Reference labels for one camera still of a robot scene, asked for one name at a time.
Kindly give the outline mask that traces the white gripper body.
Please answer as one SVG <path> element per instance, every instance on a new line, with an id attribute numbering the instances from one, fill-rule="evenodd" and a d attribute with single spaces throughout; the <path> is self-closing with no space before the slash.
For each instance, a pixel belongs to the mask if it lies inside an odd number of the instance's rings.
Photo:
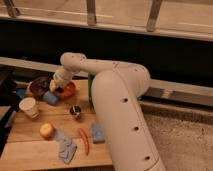
<path id="1" fill-rule="evenodd" d="M 49 89 L 54 92 L 57 88 L 64 88 L 72 79 L 73 74 L 64 69 L 59 68 L 53 75 L 53 79 L 50 81 Z"/>

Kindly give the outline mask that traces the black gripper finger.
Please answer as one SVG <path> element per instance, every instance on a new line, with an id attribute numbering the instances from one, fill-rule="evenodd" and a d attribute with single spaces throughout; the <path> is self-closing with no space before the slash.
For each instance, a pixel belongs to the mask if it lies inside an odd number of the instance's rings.
<path id="1" fill-rule="evenodd" d="M 61 87 L 58 87 L 58 88 L 56 89 L 56 92 L 63 93 L 64 90 L 63 90 Z"/>

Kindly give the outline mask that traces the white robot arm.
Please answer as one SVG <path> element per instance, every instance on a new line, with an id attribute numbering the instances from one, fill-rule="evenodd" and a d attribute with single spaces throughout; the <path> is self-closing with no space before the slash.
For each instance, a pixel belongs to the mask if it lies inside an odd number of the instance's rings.
<path id="1" fill-rule="evenodd" d="M 66 52 L 53 76 L 53 90 L 81 71 L 92 74 L 91 97 L 116 171 L 166 171 L 138 103 L 150 85 L 141 64 L 88 59 Z"/>

